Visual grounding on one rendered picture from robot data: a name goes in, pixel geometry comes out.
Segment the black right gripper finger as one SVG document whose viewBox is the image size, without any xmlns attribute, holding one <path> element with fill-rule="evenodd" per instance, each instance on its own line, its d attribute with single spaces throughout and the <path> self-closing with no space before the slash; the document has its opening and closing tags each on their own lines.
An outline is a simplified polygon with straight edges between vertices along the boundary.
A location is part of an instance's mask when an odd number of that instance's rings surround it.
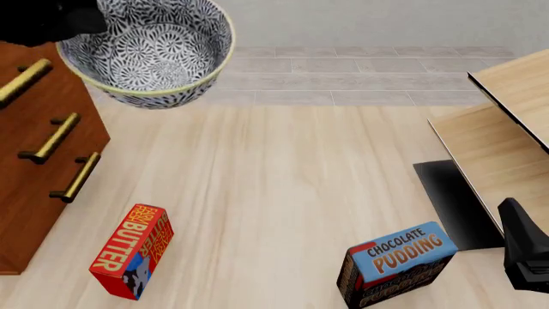
<svg viewBox="0 0 549 309">
<path fill-rule="evenodd" d="M 504 231 L 506 264 L 549 264 L 549 235 L 544 233 L 513 197 L 498 205 Z"/>
</svg>

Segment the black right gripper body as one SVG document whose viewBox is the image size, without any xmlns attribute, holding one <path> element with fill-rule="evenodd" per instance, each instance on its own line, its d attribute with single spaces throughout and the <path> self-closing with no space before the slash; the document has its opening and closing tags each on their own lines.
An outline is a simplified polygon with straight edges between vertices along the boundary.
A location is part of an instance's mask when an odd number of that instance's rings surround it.
<svg viewBox="0 0 549 309">
<path fill-rule="evenodd" d="M 504 259 L 504 270 L 515 290 L 549 294 L 549 258 Z"/>
</svg>

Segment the black white patterned bowl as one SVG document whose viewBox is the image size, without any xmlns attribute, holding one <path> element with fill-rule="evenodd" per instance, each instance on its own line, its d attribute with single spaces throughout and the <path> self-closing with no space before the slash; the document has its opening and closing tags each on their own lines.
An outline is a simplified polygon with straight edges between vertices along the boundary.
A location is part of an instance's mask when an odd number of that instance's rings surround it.
<svg viewBox="0 0 549 309">
<path fill-rule="evenodd" d="M 235 48 L 235 31 L 213 0 L 97 0 L 103 33 L 56 43 L 65 65 L 114 100 L 148 110 L 205 94 Z"/>
</svg>

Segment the brown wooden cabinet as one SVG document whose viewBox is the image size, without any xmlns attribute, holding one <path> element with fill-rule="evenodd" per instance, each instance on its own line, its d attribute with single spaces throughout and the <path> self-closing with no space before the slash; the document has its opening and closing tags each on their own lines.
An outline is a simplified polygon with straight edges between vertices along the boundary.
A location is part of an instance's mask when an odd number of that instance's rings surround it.
<svg viewBox="0 0 549 309">
<path fill-rule="evenodd" d="M 52 43 L 0 43 L 0 276 L 27 268 L 109 140 Z"/>
</svg>

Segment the pale wooden board white edge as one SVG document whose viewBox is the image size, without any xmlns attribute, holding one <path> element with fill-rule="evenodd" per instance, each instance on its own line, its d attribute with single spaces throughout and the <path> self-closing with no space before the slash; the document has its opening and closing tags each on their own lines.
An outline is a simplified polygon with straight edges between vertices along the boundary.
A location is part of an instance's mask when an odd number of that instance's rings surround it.
<svg viewBox="0 0 549 309">
<path fill-rule="evenodd" d="M 512 197 L 549 235 L 549 154 L 528 133 L 489 104 L 428 122 L 497 226 L 498 205 Z"/>
</svg>

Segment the blue chocolate pudding box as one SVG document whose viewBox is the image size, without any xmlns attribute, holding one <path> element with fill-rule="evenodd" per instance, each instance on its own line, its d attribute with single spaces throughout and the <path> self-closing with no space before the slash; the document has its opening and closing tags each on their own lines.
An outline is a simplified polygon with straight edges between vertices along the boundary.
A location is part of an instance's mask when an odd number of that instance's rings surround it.
<svg viewBox="0 0 549 309">
<path fill-rule="evenodd" d="M 336 285 L 348 309 L 364 309 L 430 285 L 457 252 L 429 221 L 347 249 Z"/>
</svg>

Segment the pale wooden board black edge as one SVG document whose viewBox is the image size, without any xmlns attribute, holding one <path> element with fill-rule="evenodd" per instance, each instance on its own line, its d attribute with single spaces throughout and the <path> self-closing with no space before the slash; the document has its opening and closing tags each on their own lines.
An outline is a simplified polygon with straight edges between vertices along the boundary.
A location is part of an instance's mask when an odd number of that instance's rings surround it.
<svg viewBox="0 0 549 309">
<path fill-rule="evenodd" d="M 549 49 L 469 72 L 468 79 L 549 154 Z"/>
</svg>

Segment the red butter box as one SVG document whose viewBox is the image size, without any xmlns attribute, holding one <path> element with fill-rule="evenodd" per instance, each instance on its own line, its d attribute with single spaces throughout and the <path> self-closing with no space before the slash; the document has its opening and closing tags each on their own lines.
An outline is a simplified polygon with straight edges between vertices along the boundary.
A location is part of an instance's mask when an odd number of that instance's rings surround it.
<svg viewBox="0 0 549 309">
<path fill-rule="evenodd" d="M 89 272 L 107 293 L 139 300 L 173 235 L 166 210 L 134 205 L 106 241 Z"/>
</svg>

